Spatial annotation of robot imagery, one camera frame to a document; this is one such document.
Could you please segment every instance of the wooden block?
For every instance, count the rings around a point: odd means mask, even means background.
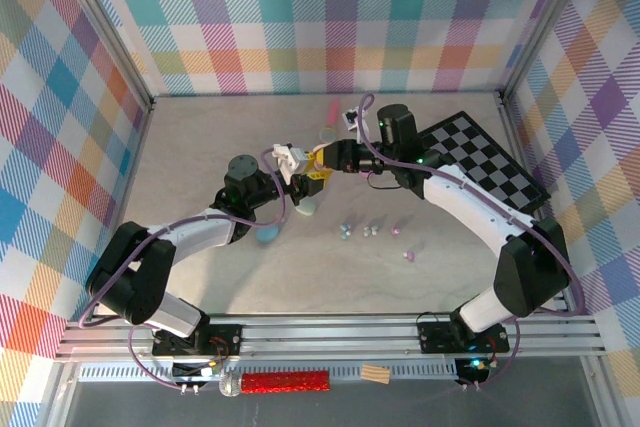
[[[378,367],[377,365],[363,365],[362,374],[360,378],[364,380],[371,380],[372,382],[379,382],[381,384],[388,384],[391,379],[391,369],[386,367]]]

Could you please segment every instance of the metal bracket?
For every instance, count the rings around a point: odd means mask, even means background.
[[[166,330],[154,334],[153,356],[186,357],[202,355],[206,357],[233,357],[240,353],[242,325],[205,324],[196,328],[188,338],[183,339]]]
[[[470,340],[465,346],[455,338],[450,328],[451,322],[420,322],[418,336],[423,354],[493,354],[509,352],[509,340],[505,328],[496,324],[484,334]]]

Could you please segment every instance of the pink object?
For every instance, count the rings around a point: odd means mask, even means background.
[[[333,99],[329,105],[327,125],[320,129],[320,140],[325,144],[335,142],[338,138],[338,115],[340,114],[340,99]]]
[[[331,105],[329,105],[329,113],[327,114],[327,127],[336,128],[338,114],[340,114],[340,99],[333,99]]]

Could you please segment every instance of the yellow object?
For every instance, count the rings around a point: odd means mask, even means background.
[[[309,172],[307,174],[307,177],[309,177],[311,180],[327,180],[329,177],[331,177],[331,171],[327,170],[323,172]]]
[[[303,174],[306,174],[311,169],[313,169],[313,159],[315,159],[315,155],[313,154],[313,152],[307,152],[306,154],[307,154],[307,166],[302,171]]]
[[[320,165],[324,165],[324,149],[320,149],[316,152],[316,162]]]

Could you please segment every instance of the cable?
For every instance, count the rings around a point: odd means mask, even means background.
[[[222,353],[220,352],[220,346],[218,345],[218,342],[221,342],[224,344],[224,347],[226,349],[226,353],[227,355],[225,355],[224,357],[222,357]],[[221,337],[213,337],[211,340],[209,340],[210,344],[215,344],[216,346],[216,350],[218,351],[218,358],[217,358],[217,362],[220,362],[220,368],[223,369],[224,368],[224,361],[227,360],[229,358],[230,355],[230,351],[229,351],[229,344],[227,343],[226,340],[224,340]],[[200,372],[202,369],[206,369],[207,367],[213,367],[217,364],[216,359],[211,359],[208,362],[204,363],[204,364],[200,364],[196,367],[192,367],[189,370],[185,370],[185,372],[182,372],[180,374],[180,377],[189,377],[191,375],[197,374],[198,372]]]
[[[269,175],[271,175],[271,178],[275,182],[276,189],[278,190],[278,195],[280,196],[280,199],[282,202],[282,209],[280,213],[276,216],[275,220],[268,223],[260,223],[260,222],[252,222],[251,220],[242,219],[240,217],[234,217],[228,214],[214,214],[214,215],[208,215],[208,216],[197,215],[195,217],[187,217],[186,219],[178,220],[176,222],[173,222],[172,224],[169,224],[166,227],[163,227],[162,229],[158,230],[157,232],[154,232],[149,237],[147,237],[142,242],[140,242],[140,244],[133,250],[133,252],[131,252],[129,257],[127,257],[127,259],[122,263],[122,265],[118,268],[118,270],[116,270],[114,274],[111,276],[111,278],[102,286],[102,288],[98,291],[98,293],[96,293],[96,295],[93,296],[93,298],[89,301],[89,304],[87,304],[87,307],[82,311],[82,314],[80,315],[80,320],[78,321],[78,326],[81,329],[86,329],[88,327],[96,327],[98,325],[102,325],[111,320],[116,320],[120,318],[117,315],[113,315],[113,316],[98,319],[91,323],[87,323],[86,321],[87,317],[93,311],[93,308],[100,303],[100,301],[105,296],[105,294],[109,291],[109,289],[111,289],[111,287],[113,287],[113,285],[118,281],[118,279],[122,277],[122,274],[124,274],[124,272],[127,270],[127,268],[129,267],[129,264],[131,264],[131,262],[135,261],[135,259],[138,258],[140,253],[145,249],[147,245],[149,245],[151,242],[156,240],[161,235],[166,234],[170,230],[176,229],[186,224],[191,224],[193,222],[199,222],[201,220],[215,220],[215,219],[229,220],[232,222],[238,222],[240,224],[250,225],[252,227],[271,227],[273,225],[277,225],[284,217],[286,202],[285,202],[285,196],[284,196],[284,189],[282,188],[282,185],[280,185],[280,181],[278,180],[276,173],[271,168],[271,166],[269,165],[269,163],[265,158],[265,156],[271,152],[273,152],[273,149],[265,150],[264,152],[262,152],[262,154],[260,154],[260,158],[265,168],[269,172]]]
[[[496,360],[496,353],[498,351],[498,347],[496,346],[496,341],[493,340],[493,337],[491,337],[490,335],[487,335],[487,340],[489,341],[489,344],[491,344],[491,352],[492,352],[492,356],[491,356],[491,362]]]
[[[93,322],[87,322],[87,317],[91,314],[91,312],[93,311],[93,308],[96,305],[98,305],[98,303],[100,303],[100,301],[102,300],[104,295],[109,291],[109,289],[111,289],[111,287],[113,287],[113,285],[118,281],[118,279],[120,277],[122,277],[122,274],[124,274],[124,272],[127,270],[127,268],[129,267],[129,264],[131,264],[131,262],[133,262],[135,259],[138,258],[140,253],[145,249],[145,247],[147,245],[149,245],[151,242],[153,242],[155,239],[157,239],[161,235],[164,235],[165,233],[169,232],[170,230],[178,228],[178,227],[180,227],[182,225],[190,224],[192,222],[199,222],[201,220],[214,220],[214,219],[229,220],[229,221],[232,221],[232,222],[238,222],[240,224],[250,225],[252,227],[271,227],[273,225],[277,225],[282,220],[282,218],[284,217],[285,210],[286,210],[286,200],[285,200],[285,195],[284,195],[284,189],[282,188],[282,185],[280,184],[280,181],[278,180],[278,177],[276,176],[275,171],[269,165],[269,163],[267,162],[267,159],[266,159],[267,154],[269,154],[271,152],[273,152],[273,148],[265,150],[264,152],[262,152],[262,154],[260,154],[260,159],[262,160],[262,163],[264,164],[265,168],[269,172],[269,175],[271,175],[271,178],[273,179],[273,181],[276,184],[276,189],[278,191],[278,195],[280,197],[281,204],[282,204],[282,209],[280,210],[280,213],[276,216],[275,220],[273,220],[272,222],[268,222],[268,223],[260,223],[260,222],[253,222],[253,221],[250,221],[250,220],[247,220],[247,219],[242,219],[240,217],[235,217],[235,216],[228,215],[228,214],[224,214],[224,215],[214,214],[214,215],[208,215],[208,216],[198,215],[198,216],[195,216],[195,217],[188,217],[186,219],[178,220],[178,221],[173,222],[172,224],[170,224],[170,225],[168,225],[166,227],[163,227],[162,229],[158,230],[157,232],[154,232],[149,237],[144,239],[140,243],[140,245],[138,245],[133,250],[133,252],[131,252],[129,257],[127,257],[127,259],[122,263],[122,265],[118,268],[118,270],[116,270],[114,272],[114,274],[102,286],[102,288],[100,290],[98,290],[96,295],[94,295],[93,298],[87,304],[87,307],[82,311],[82,314],[80,315],[80,320],[78,321],[78,326],[81,329],[87,329],[87,328],[90,328],[90,327],[96,327],[98,325],[105,324],[105,323],[110,322],[112,320],[120,319],[119,316],[112,315],[112,316],[107,316],[107,317],[100,318],[100,319],[95,320]],[[149,369],[147,369],[144,366],[144,364],[140,361],[138,356],[133,351],[133,334],[134,334],[134,332],[136,331],[137,328],[138,328],[137,325],[134,325],[134,326],[131,327],[131,330],[129,331],[129,336],[128,336],[128,339],[127,339],[127,348],[129,350],[129,353],[131,354],[131,358],[133,359],[133,361],[136,363],[136,365],[147,376],[149,376],[151,379],[153,379],[154,381],[158,382],[159,384],[164,385],[165,387],[169,387],[171,389],[182,390],[176,384],[168,382],[168,381],[166,381],[164,379],[161,379],[157,375],[155,375],[153,372],[151,372]]]
[[[367,184],[369,184],[369,187],[371,187],[372,189],[375,190],[397,190],[397,189],[401,189],[402,186],[401,185],[396,185],[395,187],[376,187],[375,185],[371,185],[371,176],[373,175],[373,172],[369,172],[369,174],[367,175]]]
[[[481,384],[483,387],[486,385],[493,384],[497,379],[502,377],[505,374],[505,372],[509,370],[509,367],[511,367],[511,364],[513,364],[513,361],[516,359],[516,355],[518,355],[518,350],[520,350],[520,340],[522,336],[520,334],[520,324],[518,324],[518,319],[516,319],[515,317],[513,318],[513,324],[516,327],[516,343],[513,346],[513,349],[511,350],[511,355],[509,356],[509,358],[507,359],[507,362],[500,368],[500,370],[496,375],[494,375],[493,377],[489,377],[487,380],[485,380]]]
[[[436,314],[434,314],[433,312],[427,310],[426,312],[423,312],[421,314],[418,314],[418,317],[416,317],[416,327],[418,326],[418,321],[424,317],[425,315],[433,315],[436,319],[436,322],[438,322],[438,316]]]
[[[573,268],[571,267],[571,265],[569,264],[567,259],[565,259],[564,256],[558,251],[558,249],[556,249],[554,247],[554,245],[551,242],[549,242],[543,235],[541,235],[536,230],[534,230],[533,228],[531,228],[529,225],[525,224],[524,222],[520,221],[519,219],[517,219],[515,217],[512,217],[512,215],[508,211],[504,210],[501,206],[499,206],[493,200],[491,200],[489,197],[487,197],[483,192],[481,192],[478,189],[472,187],[469,183],[462,182],[460,179],[458,179],[457,177],[455,177],[455,176],[453,176],[451,174],[448,174],[447,172],[442,172],[440,170],[434,169],[432,167],[428,167],[426,165],[409,164],[407,162],[399,162],[397,160],[390,159],[390,158],[382,155],[380,152],[378,152],[375,149],[375,147],[373,146],[371,141],[367,138],[367,134],[364,131],[364,125],[363,125],[363,121],[362,121],[362,115],[363,115],[364,111],[366,111],[369,107],[371,107],[373,105],[374,100],[375,100],[375,97],[374,97],[373,94],[371,94],[371,93],[364,94],[362,96],[362,98],[360,99],[360,104],[358,106],[358,116],[356,117],[356,122],[358,124],[358,129],[360,130],[360,137],[362,139],[362,142],[369,149],[369,151],[374,156],[376,156],[378,159],[382,160],[386,164],[394,165],[396,167],[402,167],[404,169],[420,170],[422,172],[427,172],[428,174],[436,175],[436,176],[442,177],[442,178],[444,178],[444,179],[446,179],[446,180],[448,180],[450,182],[453,182],[454,184],[458,185],[459,187],[466,189],[476,199],[478,199],[480,202],[482,202],[483,204],[488,206],[494,212],[498,213],[500,216],[502,216],[505,219],[509,220],[509,222],[514,224],[516,227],[518,227],[519,229],[522,229],[522,230],[528,232],[529,234],[531,234],[537,241],[539,241],[542,245],[544,245],[545,248],[556,258],[556,260],[560,263],[560,265],[562,265],[564,270],[567,272],[567,275],[569,275],[569,278],[571,279],[571,281],[575,285],[576,291],[577,291],[576,292],[576,294],[577,294],[576,295],[577,296],[576,304],[577,305],[576,305],[575,310],[567,311],[567,312],[559,312],[559,311],[550,310],[550,309],[546,309],[546,308],[540,308],[540,310],[542,310],[543,312],[549,313],[549,314],[557,315],[558,317],[574,317],[576,315],[582,314],[583,311],[584,311],[585,299],[584,299],[584,291],[582,290],[582,286],[580,284],[580,280],[578,279],[578,276],[576,275],[575,271],[573,270]]]
[[[145,374],[147,374],[147,376],[151,377],[153,380],[155,380],[159,384],[164,385],[165,387],[169,387],[170,389],[181,391],[182,387],[178,387],[178,385],[174,383],[167,382],[166,380],[161,379],[156,374],[154,374],[149,369],[147,369],[145,365],[140,361],[136,353],[133,351],[133,334],[138,329],[138,327],[139,327],[138,325],[132,325],[131,329],[129,329],[129,336],[127,338],[127,349],[129,349],[129,354],[131,354],[131,358],[133,359],[135,364],[140,368],[140,370],[142,370]]]

